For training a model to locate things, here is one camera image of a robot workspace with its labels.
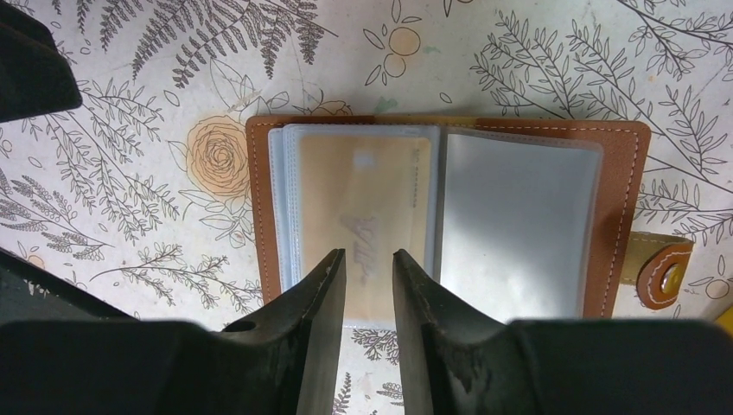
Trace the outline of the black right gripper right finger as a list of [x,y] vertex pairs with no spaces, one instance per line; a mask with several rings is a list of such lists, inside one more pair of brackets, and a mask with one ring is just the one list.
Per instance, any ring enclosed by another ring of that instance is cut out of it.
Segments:
[[497,322],[395,252],[408,414],[729,414],[732,339],[700,320]]

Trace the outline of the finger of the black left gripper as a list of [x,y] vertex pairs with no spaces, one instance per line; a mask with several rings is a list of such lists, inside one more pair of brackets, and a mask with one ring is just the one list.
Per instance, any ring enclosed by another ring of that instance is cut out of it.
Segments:
[[50,30],[1,2],[1,121],[3,123],[80,107],[72,68]]

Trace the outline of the brown leather card holder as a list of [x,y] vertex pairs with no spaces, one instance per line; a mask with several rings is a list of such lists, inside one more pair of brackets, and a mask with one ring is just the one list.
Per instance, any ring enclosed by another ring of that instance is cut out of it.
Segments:
[[301,138],[426,135],[428,275],[501,322],[609,318],[621,283],[665,308],[690,240],[632,230],[650,142],[634,121],[444,116],[254,116],[245,124],[253,229],[266,302],[301,265]]

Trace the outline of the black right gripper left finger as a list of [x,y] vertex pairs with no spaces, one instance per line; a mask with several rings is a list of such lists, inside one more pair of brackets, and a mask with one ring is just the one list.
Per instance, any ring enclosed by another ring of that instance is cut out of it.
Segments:
[[4,414],[328,414],[345,303],[342,249],[219,332],[139,321],[72,285],[88,320],[1,327]]

